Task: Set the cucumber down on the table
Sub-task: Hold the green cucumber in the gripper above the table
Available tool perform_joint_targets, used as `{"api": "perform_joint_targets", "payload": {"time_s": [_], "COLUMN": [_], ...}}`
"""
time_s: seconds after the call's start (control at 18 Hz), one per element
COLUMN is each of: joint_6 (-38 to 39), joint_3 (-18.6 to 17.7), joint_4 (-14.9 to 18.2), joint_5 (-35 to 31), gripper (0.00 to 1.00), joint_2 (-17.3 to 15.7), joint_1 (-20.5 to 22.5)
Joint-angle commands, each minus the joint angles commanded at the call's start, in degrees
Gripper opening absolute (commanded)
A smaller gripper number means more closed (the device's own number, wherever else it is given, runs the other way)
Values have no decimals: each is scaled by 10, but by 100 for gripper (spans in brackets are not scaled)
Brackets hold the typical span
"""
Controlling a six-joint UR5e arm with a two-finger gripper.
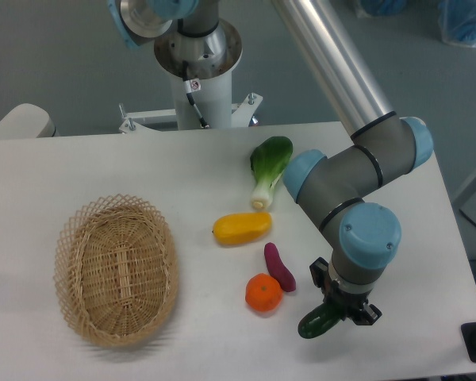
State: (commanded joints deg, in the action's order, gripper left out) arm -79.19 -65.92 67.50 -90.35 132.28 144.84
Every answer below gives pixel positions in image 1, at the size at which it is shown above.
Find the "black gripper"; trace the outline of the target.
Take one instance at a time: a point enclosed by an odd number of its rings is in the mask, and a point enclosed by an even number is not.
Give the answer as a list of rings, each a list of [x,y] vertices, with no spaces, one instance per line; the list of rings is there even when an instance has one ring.
[[[350,319],[356,325],[373,325],[382,316],[382,311],[368,302],[371,283],[348,282],[336,272],[332,262],[328,263],[322,257],[312,262],[309,270],[314,286],[321,289],[324,303],[335,303],[344,309],[342,320]]]

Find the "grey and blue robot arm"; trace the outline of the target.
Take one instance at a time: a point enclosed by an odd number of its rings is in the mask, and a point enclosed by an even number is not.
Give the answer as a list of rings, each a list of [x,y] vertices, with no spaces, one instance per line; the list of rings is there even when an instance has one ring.
[[[127,46],[153,43],[171,77],[179,129],[248,124],[251,113],[233,108],[231,100],[241,40],[220,18],[217,2],[110,1],[107,7]],[[324,301],[300,321],[298,332],[313,338],[341,320],[372,325],[380,318],[368,296],[397,252],[401,227],[393,212],[364,197],[426,162],[433,141],[422,120],[397,116],[329,2],[277,1],[274,7],[352,140],[333,157],[303,152],[283,176],[333,250],[330,260],[310,267]]]

